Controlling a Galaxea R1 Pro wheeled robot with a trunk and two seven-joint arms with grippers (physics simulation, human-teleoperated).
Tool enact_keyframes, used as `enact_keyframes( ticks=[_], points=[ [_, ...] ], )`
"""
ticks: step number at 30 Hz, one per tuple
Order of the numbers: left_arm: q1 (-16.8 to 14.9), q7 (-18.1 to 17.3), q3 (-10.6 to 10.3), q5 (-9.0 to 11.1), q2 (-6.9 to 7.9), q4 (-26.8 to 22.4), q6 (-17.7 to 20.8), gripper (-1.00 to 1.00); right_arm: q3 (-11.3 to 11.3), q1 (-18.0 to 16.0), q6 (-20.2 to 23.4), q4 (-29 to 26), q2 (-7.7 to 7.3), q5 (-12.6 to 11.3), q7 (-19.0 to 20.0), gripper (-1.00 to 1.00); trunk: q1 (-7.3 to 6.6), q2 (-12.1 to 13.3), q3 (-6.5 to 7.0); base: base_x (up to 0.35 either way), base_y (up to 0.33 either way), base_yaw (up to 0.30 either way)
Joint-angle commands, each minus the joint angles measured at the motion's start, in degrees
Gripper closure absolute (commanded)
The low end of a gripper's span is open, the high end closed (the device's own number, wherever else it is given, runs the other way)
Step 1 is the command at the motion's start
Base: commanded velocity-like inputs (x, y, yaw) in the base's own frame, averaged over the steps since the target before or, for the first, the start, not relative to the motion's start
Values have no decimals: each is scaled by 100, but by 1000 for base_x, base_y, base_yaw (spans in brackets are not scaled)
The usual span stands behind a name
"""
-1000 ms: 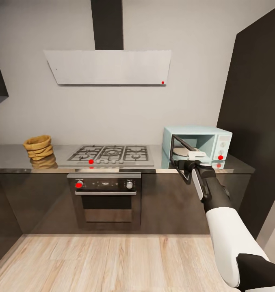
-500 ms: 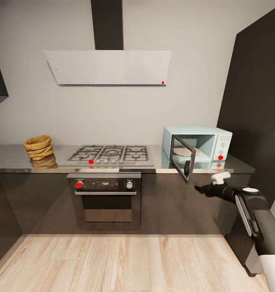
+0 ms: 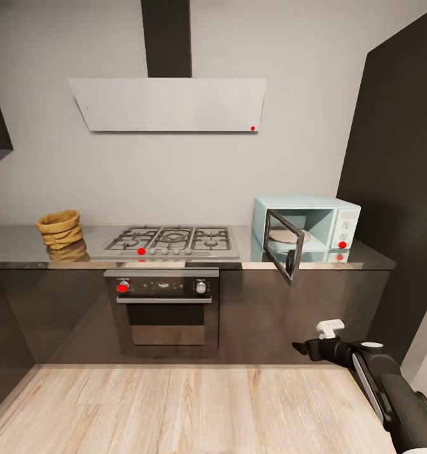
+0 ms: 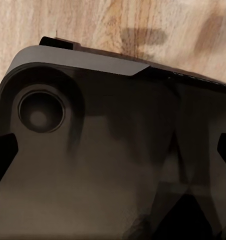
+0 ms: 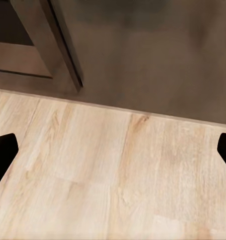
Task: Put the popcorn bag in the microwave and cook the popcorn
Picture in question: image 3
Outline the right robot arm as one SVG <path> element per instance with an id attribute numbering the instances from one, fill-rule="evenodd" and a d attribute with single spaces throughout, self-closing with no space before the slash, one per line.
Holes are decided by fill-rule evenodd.
<path id="1" fill-rule="evenodd" d="M 334 331 L 343 328 L 341 320 L 322 321 L 316 326 L 319 339 L 292 342 L 292 346 L 312 361 L 327 360 L 357 372 L 397 454 L 427 454 L 427 397 L 402 377 L 384 345 L 341 341 Z"/>

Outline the microwave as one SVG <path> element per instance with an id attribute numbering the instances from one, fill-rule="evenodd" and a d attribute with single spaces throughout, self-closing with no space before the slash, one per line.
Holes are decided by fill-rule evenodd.
<path id="1" fill-rule="evenodd" d="M 348 250 L 361 206 L 327 195 L 257 195 L 253 231 L 291 288 L 302 250 Z"/>

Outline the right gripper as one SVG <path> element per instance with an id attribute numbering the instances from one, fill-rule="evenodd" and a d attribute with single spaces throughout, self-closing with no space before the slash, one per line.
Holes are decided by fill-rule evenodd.
<path id="1" fill-rule="evenodd" d="M 292 346 L 302 355 L 309 355 L 312 361 L 327 360 L 331 363 L 342 366 L 337 361 L 337 346 L 342 343 L 339 336 L 332 339 L 307 340 L 304 344 L 292 342 Z"/>

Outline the popcorn bag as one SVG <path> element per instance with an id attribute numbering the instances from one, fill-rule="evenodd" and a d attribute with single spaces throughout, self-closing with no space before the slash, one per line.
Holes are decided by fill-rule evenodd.
<path id="1" fill-rule="evenodd" d="M 58 250 L 83 238 L 79 222 L 79 211 L 65 210 L 45 215 L 35 226 L 44 239 L 44 245 Z"/>

